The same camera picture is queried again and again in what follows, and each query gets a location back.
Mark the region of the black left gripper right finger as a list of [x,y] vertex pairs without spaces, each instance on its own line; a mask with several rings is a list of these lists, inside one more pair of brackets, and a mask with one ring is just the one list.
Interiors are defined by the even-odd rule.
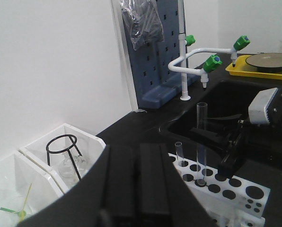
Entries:
[[173,226],[158,144],[140,145],[139,212],[143,227]]

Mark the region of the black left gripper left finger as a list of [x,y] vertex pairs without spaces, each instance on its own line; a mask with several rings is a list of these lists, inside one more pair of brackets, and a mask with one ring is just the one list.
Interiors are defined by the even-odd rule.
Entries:
[[132,149],[107,145],[107,176],[103,201],[98,214],[98,227],[136,227],[136,178]]

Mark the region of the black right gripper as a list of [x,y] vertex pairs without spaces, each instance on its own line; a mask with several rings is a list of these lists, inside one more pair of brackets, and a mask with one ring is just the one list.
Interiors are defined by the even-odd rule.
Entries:
[[[237,121],[242,114],[223,117],[209,117],[208,121]],[[220,163],[220,174],[231,178],[247,159],[282,170],[282,123],[271,125],[252,125],[240,121],[231,135],[220,134],[193,127],[189,138],[209,148],[224,151]]]

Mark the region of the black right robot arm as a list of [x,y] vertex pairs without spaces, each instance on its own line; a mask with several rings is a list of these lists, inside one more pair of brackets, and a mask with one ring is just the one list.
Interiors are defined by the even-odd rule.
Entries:
[[282,89],[261,90],[241,114],[204,118],[189,135],[199,143],[216,149],[222,158],[218,173],[231,178],[245,158],[273,158],[282,162]]

